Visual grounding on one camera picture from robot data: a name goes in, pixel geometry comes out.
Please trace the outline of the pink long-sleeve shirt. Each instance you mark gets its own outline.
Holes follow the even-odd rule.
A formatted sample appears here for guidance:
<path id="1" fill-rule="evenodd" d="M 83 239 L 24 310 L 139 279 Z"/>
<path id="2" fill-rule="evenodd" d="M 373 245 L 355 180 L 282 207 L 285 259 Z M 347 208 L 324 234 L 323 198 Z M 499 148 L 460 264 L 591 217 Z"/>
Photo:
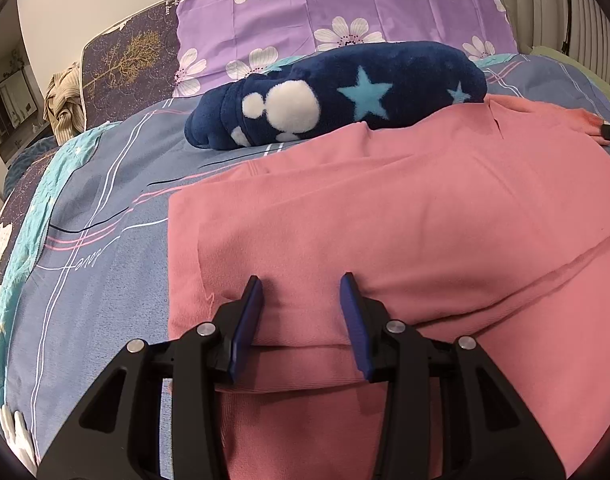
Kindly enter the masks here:
<path id="1" fill-rule="evenodd" d="M 345 273 L 432 339 L 476 337 L 575 471 L 610 426 L 610 154 L 601 119 L 512 96 L 362 122 L 168 202 L 168 331 L 263 282 L 219 418 L 235 479 L 366 479 L 385 389 L 359 373 Z"/>

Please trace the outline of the blue plaid bed cover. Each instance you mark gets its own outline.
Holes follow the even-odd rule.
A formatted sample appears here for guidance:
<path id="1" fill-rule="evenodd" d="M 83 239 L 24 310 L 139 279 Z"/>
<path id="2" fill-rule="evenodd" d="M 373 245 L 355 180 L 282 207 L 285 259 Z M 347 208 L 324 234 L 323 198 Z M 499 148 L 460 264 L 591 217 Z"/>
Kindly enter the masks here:
<path id="1" fill-rule="evenodd" d="M 23 284 L 5 406 L 31 434 L 37 470 L 95 379 L 125 347 L 175 340 L 168 331 L 168 202 L 186 186 L 310 140 L 218 151 L 195 148 L 185 124 L 201 96 L 167 100 L 66 143 L 38 183 L 28 220 L 38 257 Z M 439 384 L 431 383 L 430 475 L 444 479 Z M 172 478 L 171 381 L 161 402 L 158 479 Z M 610 478 L 610 426 L 573 472 Z M 0 478 L 38 478 L 0 430 Z"/>

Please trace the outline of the dark unicorn print bedsheet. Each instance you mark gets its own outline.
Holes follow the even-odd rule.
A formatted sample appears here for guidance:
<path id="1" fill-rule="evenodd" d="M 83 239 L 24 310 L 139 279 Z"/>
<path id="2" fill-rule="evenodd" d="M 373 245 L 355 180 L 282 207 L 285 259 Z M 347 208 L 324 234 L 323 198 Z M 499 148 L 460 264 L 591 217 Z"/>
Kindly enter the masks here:
<path id="1" fill-rule="evenodd" d="M 21 290 L 38 257 L 38 245 L 30 240 L 38 234 L 38 223 L 26 217 L 38 203 L 36 188 L 57 151 L 56 146 L 31 151 L 32 162 L 22 162 L 22 172 L 0 217 L 0 430 L 14 455 L 32 474 L 37 471 L 32 437 L 21 414 L 5 406 L 6 374 Z"/>

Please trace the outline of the navy star fleece blanket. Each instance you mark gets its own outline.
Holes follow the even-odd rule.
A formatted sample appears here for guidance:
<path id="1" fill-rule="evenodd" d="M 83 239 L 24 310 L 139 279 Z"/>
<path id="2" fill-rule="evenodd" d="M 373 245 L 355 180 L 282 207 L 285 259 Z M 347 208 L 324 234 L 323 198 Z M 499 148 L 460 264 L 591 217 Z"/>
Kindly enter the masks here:
<path id="1" fill-rule="evenodd" d="M 357 44 L 209 90 L 185 124 L 195 148 L 230 151 L 315 138 L 365 122 L 405 128 L 444 107 L 483 102 L 484 73 L 433 41 Z"/>

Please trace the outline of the beige knitted garment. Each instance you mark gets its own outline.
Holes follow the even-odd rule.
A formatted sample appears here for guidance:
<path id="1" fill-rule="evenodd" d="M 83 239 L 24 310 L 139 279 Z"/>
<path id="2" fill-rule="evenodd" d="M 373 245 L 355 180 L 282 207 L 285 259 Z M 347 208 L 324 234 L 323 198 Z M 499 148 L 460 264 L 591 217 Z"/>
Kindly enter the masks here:
<path id="1" fill-rule="evenodd" d="M 44 119 L 50 123 L 59 146 L 85 130 L 78 62 L 51 76 L 44 99 Z"/>

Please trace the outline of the dark tree-print pillow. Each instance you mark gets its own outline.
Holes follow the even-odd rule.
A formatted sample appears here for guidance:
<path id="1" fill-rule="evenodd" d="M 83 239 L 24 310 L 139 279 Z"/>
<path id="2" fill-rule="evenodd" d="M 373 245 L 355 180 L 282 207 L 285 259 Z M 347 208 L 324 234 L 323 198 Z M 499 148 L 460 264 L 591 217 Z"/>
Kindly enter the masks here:
<path id="1" fill-rule="evenodd" d="M 148 6 L 86 44 L 81 98 L 87 128 L 122 122 L 173 95 L 179 3 L 163 0 Z"/>

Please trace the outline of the purple floral pillow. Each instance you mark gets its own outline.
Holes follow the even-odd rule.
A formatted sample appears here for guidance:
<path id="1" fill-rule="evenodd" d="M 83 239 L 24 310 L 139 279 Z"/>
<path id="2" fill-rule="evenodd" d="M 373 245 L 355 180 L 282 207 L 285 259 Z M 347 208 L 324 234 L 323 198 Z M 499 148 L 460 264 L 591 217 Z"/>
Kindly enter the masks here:
<path id="1" fill-rule="evenodd" d="M 478 62 L 518 50 L 501 0 L 179 0 L 174 94 L 354 44 L 435 41 Z"/>

